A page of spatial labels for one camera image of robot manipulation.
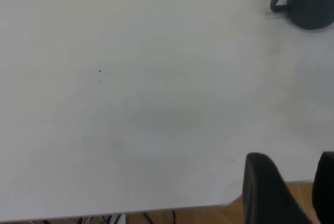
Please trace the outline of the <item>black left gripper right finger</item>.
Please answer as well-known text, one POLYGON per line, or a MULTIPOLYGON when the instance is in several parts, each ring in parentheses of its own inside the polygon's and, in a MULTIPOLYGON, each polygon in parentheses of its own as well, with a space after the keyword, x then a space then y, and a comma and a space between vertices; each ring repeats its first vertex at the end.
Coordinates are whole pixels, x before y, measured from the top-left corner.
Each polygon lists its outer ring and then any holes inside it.
POLYGON ((312 202, 320 223, 333 223, 333 152, 331 151, 323 152, 318 162, 312 202))

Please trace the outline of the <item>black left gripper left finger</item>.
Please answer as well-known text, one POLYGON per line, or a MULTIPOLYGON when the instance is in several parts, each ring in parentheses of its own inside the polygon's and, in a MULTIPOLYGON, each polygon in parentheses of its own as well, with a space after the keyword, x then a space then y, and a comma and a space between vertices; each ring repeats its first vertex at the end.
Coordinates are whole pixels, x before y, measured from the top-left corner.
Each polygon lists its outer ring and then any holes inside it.
POLYGON ((242 196, 245 223, 311 223, 265 154, 247 154, 242 196))

